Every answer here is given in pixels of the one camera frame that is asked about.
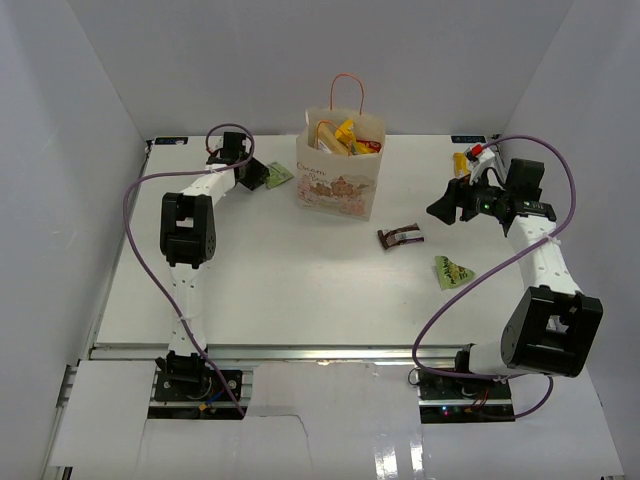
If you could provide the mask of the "brown chocolate bar wrapper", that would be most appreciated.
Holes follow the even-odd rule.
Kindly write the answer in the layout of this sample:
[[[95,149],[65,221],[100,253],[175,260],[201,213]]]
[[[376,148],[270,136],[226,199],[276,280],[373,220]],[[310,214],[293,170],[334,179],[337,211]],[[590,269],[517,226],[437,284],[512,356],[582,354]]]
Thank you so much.
[[[396,229],[381,229],[377,231],[377,238],[384,250],[425,241],[424,234],[417,223]]]

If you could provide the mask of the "large brown paper snack bag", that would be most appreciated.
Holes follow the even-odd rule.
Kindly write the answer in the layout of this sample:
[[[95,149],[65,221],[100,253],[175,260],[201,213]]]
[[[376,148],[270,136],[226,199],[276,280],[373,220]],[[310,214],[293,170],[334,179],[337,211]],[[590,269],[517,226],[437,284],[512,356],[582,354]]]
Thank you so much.
[[[347,147],[336,138],[331,131],[331,127],[334,127],[334,124],[327,120],[321,120],[317,123],[314,141],[315,149],[327,154],[348,156]]]

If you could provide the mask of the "red foil snack packet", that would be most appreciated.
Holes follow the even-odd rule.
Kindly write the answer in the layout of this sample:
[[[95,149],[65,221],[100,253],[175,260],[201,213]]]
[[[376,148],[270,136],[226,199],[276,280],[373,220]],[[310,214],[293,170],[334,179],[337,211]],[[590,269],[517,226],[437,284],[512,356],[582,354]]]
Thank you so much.
[[[356,141],[356,151],[359,154],[374,154],[379,153],[382,149],[382,145],[376,141]]]

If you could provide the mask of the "yellow snack bar wrapper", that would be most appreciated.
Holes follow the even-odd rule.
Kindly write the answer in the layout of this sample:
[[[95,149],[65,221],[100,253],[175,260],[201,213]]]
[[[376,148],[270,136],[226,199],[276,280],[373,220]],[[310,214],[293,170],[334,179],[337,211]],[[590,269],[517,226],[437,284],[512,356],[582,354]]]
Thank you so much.
[[[354,121],[347,119],[335,130],[336,140],[343,145],[349,155],[371,154],[371,150],[364,142],[359,141],[354,133]]]

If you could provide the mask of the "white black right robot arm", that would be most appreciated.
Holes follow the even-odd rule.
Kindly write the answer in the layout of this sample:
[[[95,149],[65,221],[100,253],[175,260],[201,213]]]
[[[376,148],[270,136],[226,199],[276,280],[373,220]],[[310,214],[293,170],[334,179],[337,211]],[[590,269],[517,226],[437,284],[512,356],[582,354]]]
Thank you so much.
[[[552,235],[556,215],[541,199],[543,175],[541,162],[514,159],[504,169],[484,153],[427,209],[447,225],[479,214],[495,218],[519,256],[524,293],[501,337],[456,355],[451,384],[463,398],[484,391],[487,376],[578,376],[600,325],[601,301],[581,291]]]

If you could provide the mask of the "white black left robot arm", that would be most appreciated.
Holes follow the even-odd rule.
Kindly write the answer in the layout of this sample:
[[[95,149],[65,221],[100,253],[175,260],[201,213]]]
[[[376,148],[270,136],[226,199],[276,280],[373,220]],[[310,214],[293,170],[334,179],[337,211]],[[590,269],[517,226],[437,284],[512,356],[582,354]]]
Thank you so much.
[[[204,329],[205,264],[213,259],[217,237],[214,207],[237,185],[248,190],[265,184],[269,171],[253,156],[253,138],[226,131],[209,152],[206,173],[178,193],[162,198],[160,250],[169,266],[174,315],[167,361],[197,358],[207,348]]]

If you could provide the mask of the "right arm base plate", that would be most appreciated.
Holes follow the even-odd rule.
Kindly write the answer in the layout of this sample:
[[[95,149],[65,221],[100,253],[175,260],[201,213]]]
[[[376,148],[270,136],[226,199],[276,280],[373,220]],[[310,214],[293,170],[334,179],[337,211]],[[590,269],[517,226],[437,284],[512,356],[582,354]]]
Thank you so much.
[[[510,400],[508,383],[446,377],[419,370],[417,374],[422,400]]]

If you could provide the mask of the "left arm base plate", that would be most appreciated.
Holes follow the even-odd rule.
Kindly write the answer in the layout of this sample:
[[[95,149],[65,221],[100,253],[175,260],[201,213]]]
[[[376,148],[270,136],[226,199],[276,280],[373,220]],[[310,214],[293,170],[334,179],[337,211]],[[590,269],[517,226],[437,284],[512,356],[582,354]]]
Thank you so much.
[[[218,375],[210,369],[192,378],[159,372],[152,398],[157,402],[214,403],[231,400]]]

